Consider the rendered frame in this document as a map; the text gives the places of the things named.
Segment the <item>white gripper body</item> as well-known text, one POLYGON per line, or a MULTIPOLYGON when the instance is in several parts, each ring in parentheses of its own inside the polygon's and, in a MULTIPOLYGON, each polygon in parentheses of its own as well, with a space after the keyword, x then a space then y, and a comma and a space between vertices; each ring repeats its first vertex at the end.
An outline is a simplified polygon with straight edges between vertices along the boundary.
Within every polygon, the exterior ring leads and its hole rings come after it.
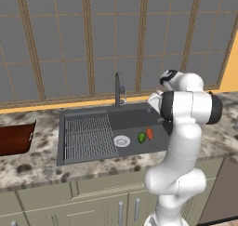
POLYGON ((156 90, 147 99, 148 104, 158 113, 160 112, 161 109, 162 95, 163 95, 162 91, 156 90))

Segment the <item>dark grey sink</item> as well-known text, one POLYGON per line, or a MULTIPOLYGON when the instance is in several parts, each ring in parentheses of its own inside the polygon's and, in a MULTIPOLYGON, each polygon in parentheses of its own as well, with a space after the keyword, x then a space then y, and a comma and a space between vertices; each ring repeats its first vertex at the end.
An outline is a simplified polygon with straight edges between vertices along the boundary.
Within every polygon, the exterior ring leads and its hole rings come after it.
POLYGON ((125 157, 142 153, 156 153, 167 149, 169 135, 172 132, 172 125, 165 122, 163 118, 149 104, 129 103, 116 109, 115 106, 102 106, 86 109, 65 110, 59 113, 59 147, 58 160, 59 166, 65 166, 64 156, 64 118, 68 114, 93 113, 105 111, 112 127, 113 138, 119 135, 125 135, 130 138, 130 144, 125 148, 117 148, 119 155, 125 157), (144 132, 149 127, 153 132, 153 140, 146 140, 143 143, 138 142, 138 134, 144 132))

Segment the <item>dark grey sink faucet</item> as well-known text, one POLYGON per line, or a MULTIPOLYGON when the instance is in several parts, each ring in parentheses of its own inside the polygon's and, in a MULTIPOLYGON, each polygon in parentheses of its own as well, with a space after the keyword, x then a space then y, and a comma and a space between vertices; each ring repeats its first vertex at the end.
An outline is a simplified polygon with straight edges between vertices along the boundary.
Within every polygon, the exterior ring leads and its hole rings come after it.
POLYGON ((126 103, 125 78, 121 72, 115 74, 115 108, 126 103))

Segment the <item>white round sink drain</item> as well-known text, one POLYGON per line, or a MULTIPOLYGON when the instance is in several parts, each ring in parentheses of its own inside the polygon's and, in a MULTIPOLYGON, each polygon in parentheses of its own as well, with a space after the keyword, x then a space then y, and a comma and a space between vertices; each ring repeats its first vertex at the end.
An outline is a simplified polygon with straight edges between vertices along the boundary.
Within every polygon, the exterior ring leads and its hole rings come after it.
POLYGON ((113 139, 113 143, 116 147, 125 148, 130 144, 130 138, 125 135, 119 135, 113 139))

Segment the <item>brown wooden tray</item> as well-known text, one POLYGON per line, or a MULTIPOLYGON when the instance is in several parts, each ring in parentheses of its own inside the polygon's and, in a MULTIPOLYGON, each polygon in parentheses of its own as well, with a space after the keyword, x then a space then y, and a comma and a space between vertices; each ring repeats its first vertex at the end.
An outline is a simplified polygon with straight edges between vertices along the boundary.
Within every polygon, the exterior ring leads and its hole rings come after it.
POLYGON ((28 125, 0 127, 0 156, 27 153, 36 122, 28 125))

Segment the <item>grey ribbed drain rack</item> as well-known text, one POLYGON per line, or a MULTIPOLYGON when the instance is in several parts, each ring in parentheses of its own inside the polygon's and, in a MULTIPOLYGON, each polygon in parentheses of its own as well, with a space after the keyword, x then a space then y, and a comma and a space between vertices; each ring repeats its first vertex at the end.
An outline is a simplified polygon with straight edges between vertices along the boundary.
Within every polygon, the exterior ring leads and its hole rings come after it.
POLYGON ((105 111, 68 114, 64 118, 65 164, 82 163, 119 155, 105 111))

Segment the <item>wood framed window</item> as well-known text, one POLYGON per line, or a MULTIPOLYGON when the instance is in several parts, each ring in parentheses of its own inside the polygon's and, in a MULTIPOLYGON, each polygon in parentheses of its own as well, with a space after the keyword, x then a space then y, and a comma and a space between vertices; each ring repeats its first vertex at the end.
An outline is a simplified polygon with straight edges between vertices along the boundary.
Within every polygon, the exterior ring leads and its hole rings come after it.
POLYGON ((0 0, 0 109, 144 96, 168 69, 217 89, 238 0, 0 0))

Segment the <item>beige cupboard door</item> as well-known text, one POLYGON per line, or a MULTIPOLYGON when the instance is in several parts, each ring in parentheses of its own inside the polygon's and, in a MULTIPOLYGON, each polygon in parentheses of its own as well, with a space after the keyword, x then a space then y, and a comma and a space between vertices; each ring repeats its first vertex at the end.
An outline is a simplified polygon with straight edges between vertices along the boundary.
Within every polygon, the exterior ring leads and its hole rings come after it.
POLYGON ((119 226, 120 201, 123 201, 123 226, 126 226, 126 193, 28 210, 26 216, 31 226, 119 226))
POLYGON ((128 198, 127 226, 144 226, 145 220, 155 210, 156 200, 157 196, 148 193, 146 190, 130 193, 128 198), (140 199, 139 218, 134 222, 137 198, 140 199))
POLYGON ((222 162, 223 159, 219 158, 196 164, 196 167, 205 173, 206 188, 202 193, 196 194, 194 197, 189 199, 181 210, 181 216, 186 220, 189 226, 196 226, 198 224, 204 211, 205 204, 217 179, 222 162))
POLYGON ((29 226, 16 194, 0 193, 0 226, 12 226, 12 221, 16 221, 18 226, 29 226))

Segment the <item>beige false drawer front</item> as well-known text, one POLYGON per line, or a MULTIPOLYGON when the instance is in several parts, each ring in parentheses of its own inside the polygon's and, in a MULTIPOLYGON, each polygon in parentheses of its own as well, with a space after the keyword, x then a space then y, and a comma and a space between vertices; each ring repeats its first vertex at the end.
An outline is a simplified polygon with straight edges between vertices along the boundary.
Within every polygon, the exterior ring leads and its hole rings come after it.
POLYGON ((78 180, 79 193, 93 193, 111 188, 123 187, 131 184, 142 183, 144 171, 128 172, 124 174, 111 175, 102 178, 78 180))

